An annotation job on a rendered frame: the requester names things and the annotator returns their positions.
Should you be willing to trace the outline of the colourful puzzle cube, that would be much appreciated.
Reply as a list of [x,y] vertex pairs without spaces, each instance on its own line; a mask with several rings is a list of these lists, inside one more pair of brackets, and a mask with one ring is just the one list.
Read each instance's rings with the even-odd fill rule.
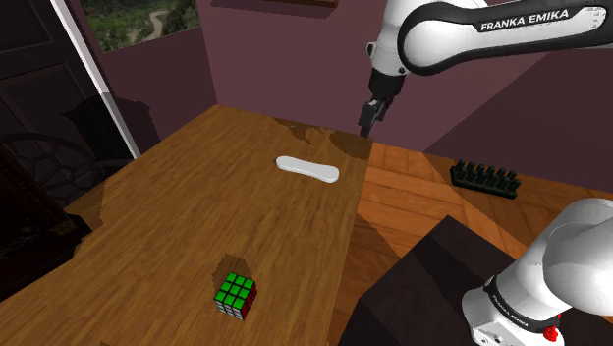
[[214,295],[213,301],[220,312],[245,320],[256,296],[254,280],[229,272]]

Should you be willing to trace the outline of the landscape wall picture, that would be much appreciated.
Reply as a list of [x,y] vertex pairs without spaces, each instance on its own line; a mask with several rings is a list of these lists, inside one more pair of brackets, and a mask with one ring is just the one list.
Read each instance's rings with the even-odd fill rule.
[[79,0],[103,52],[200,26],[196,0]]

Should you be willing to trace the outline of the black toothed rack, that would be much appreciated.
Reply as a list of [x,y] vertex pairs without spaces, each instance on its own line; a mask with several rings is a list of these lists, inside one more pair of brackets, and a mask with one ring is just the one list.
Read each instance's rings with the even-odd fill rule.
[[517,197],[517,190],[522,185],[513,170],[476,165],[473,161],[459,160],[449,173],[454,186],[510,200]]

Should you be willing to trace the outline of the dark door with white frame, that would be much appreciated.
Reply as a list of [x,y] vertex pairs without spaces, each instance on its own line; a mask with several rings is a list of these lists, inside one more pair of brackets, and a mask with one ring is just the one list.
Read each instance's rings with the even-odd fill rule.
[[61,0],[0,0],[0,134],[48,135],[101,159],[136,158],[112,94]]

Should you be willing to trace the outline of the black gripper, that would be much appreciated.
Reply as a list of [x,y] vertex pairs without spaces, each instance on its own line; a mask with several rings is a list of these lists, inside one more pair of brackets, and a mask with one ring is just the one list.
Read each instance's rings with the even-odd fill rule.
[[393,99],[401,92],[404,81],[404,75],[388,76],[372,69],[368,82],[372,99],[363,105],[359,119],[362,137],[367,138],[374,123],[384,119]]

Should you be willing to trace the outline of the dark round-backed chair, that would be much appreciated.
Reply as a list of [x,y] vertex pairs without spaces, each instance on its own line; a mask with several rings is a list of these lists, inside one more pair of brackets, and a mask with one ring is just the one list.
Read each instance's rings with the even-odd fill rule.
[[0,134],[0,145],[62,207],[132,162],[129,158],[95,158],[78,144],[36,133]]

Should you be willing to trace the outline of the white flat oblong remote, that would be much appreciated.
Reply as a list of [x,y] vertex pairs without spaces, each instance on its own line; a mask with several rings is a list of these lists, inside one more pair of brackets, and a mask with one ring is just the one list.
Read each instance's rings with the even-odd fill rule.
[[340,170],[335,166],[305,161],[292,156],[278,156],[275,164],[281,170],[309,176],[325,183],[334,183],[340,177]]

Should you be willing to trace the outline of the dark robot stand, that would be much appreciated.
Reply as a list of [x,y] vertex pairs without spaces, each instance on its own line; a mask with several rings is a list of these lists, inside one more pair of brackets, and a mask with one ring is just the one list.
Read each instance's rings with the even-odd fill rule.
[[359,299],[339,346],[613,346],[613,217],[561,214],[518,259],[445,217]]

